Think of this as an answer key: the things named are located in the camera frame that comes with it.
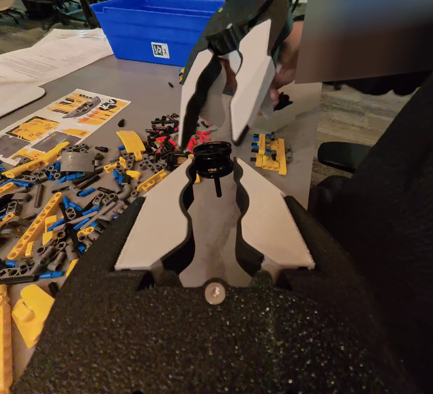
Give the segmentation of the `person's right hand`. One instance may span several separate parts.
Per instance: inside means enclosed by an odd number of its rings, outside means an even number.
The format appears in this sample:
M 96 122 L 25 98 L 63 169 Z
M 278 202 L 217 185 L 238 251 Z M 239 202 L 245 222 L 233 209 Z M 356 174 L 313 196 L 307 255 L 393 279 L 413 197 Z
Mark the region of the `person's right hand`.
M 275 107 L 279 104 L 279 89 L 295 80 L 303 25 L 303 20 L 294 21 L 291 33 L 280 45 L 279 68 L 269 89 Z

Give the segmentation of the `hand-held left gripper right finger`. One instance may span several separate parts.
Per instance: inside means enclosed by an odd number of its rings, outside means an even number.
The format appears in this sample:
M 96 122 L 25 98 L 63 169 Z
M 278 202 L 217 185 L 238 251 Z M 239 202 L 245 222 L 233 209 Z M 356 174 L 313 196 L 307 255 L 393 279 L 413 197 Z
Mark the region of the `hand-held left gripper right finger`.
M 315 262 L 286 202 L 286 195 L 234 158 L 236 224 L 235 258 L 250 277 L 259 271 L 278 279 L 283 270 L 315 269 Z

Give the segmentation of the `pile of toy building pieces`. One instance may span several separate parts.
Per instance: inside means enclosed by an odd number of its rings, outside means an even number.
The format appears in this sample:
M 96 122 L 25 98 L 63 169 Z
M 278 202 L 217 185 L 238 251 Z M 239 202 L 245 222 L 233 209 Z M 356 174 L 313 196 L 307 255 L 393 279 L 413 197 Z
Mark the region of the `pile of toy building pieces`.
M 180 142 L 176 144 L 170 136 L 163 137 L 162 132 L 157 133 L 159 145 L 162 147 L 163 139 L 166 139 L 167 146 L 174 150 L 166 150 L 166 165 L 178 166 L 192 158 L 193 148 L 198 145 L 198 132 L 192 136 L 187 145 L 187 150 L 180 150 Z M 72 199 L 64 194 L 69 190 L 69 186 L 62 188 L 56 187 L 52 197 L 45 204 L 43 209 L 35 213 L 31 220 L 19 218 L 18 210 L 13 212 L 12 207 L 8 207 L 7 214 L 1 214 L 1 231 L 7 228 L 12 229 L 13 223 L 24 227 L 24 234 L 20 238 L 25 238 L 25 242 L 20 246 L 24 252 L 16 260 L 1 259 L 1 393 L 9 393 L 13 382 L 13 356 L 12 356 L 12 334 L 11 334 L 11 311 L 7 294 L 8 285 L 19 283 L 34 283 L 39 278 L 54 279 L 62 277 L 65 271 L 62 267 L 68 259 L 68 273 L 77 264 L 79 258 L 90 244 L 86 244 L 90 234 L 96 233 L 99 236 L 98 215 L 107 216 L 113 213 L 113 218 L 118 215 L 118 210 L 126 209 L 124 202 L 133 192 L 134 197 L 144 195 L 144 191 L 149 191 L 157 183 L 167 177 L 167 171 L 161 168 L 160 163 L 153 164 L 150 160 L 141 160 L 144 165 L 153 165 L 155 174 L 145 182 L 138 185 L 139 192 L 133 191 L 129 183 L 123 182 L 122 191 L 117 194 L 108 189 L 88 188 L 77 186 L 77 194 Z M 82 208 L 74 202 L 74 197 L 78 194 L 88 196 L 93 193 L 93 198 L 88 205 Z M 41 296 L 41 306 L 39 313 L 30 311 L 30 324 L 32 327 L 23 328 L 22 335 L 27 347 L 33 347 L 40 335 L 43 324 L 46 320 L 48 311 L 51 309 L 54 298 L 51 295 L 39 290 Z

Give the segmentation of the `blue plastic bin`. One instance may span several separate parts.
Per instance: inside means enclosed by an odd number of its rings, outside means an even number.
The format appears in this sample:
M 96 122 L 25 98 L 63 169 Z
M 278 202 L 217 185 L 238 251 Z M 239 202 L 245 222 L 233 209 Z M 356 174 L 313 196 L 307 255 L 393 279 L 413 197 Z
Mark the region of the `blue plastic bin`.
M 108 0 L 94 12 L 117 59 L 186 65 L 224 0 Z

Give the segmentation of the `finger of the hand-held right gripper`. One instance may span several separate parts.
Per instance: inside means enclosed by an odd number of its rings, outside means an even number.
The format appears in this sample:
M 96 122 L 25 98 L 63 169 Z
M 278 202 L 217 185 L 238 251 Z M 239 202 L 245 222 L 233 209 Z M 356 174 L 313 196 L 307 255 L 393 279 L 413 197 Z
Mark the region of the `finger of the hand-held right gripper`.
M 268 54 L 271 26 L 270 19 L 257 24 L 239 44 L 241 65 L 230 102 L 231 139 L 236 146 L 252 127 L 275 76 L 275 64 Z
M 187 147 L 196 131 L 199 114 L 221 70 L 219 57 L 212 50 L 202 50 L 188 58 L 182 78 L 178 125 L 178 140 L 182 149 Z

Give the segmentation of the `yellow grey sticker sheet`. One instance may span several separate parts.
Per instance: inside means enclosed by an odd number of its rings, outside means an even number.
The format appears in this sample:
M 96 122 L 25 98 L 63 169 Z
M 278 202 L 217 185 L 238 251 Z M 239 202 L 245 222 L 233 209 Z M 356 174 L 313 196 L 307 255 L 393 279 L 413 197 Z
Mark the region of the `yellow grey sticker sheet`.
M 62 96 L 0 132 L 0 159 L 16 165 L 39 159 L 64 143 L 79 144 L 131 102 L 82 89 Z

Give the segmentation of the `black toy wheel rim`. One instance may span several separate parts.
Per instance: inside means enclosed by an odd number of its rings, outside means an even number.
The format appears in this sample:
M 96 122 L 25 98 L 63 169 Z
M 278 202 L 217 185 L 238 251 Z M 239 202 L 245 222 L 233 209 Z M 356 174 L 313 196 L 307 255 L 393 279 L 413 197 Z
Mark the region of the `black toy wheel rim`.
M 214 141 L 194 147 L 192 154 L 199 177 L 216 179 L 233 171 L 232 145 L 227 141 Z

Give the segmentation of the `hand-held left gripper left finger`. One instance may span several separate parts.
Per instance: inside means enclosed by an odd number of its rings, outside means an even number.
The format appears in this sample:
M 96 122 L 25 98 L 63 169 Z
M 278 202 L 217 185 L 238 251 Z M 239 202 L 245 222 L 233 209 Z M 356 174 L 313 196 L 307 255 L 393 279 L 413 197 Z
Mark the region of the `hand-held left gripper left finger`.
M 116 261 L 116 271 L 176 274 L 192 262 L 195 243 L 188 213 L 196 180 L 194 159 L 187 159 L 146 195 Z

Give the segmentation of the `white booklet stand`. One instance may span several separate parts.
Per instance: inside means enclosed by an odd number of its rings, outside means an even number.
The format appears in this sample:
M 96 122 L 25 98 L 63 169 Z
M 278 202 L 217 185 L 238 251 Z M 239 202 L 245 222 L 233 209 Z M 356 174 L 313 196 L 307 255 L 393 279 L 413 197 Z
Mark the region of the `white booklet stand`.
M 0 86 L 0 117 L 22 108 L 46 94 L 39 87 L 25 83 L 2 84 Z

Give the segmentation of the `white paper sheets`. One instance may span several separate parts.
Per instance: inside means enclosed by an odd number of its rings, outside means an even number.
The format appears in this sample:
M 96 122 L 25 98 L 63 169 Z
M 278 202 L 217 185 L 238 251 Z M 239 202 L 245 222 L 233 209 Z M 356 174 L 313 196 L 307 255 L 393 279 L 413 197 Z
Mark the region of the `white paper sheets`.
M 110 55 L 101 28 L 53 29 L 33 46 L 0 56 L 0 83 L 42 86 Z

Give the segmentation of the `yellow assembled toy block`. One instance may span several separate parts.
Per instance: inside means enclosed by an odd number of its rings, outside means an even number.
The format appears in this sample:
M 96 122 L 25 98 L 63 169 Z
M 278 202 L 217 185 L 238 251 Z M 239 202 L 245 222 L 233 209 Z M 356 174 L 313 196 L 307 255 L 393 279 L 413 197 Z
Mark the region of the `yellow assembled toy block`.
M 254 133 L 252 137 L 251 161 L 255 167 L 276 171 L 279 175 L 287 174 L 287 167 L 293 161 L 292 146 L 284 139 L 278 138 L 274 131 Z

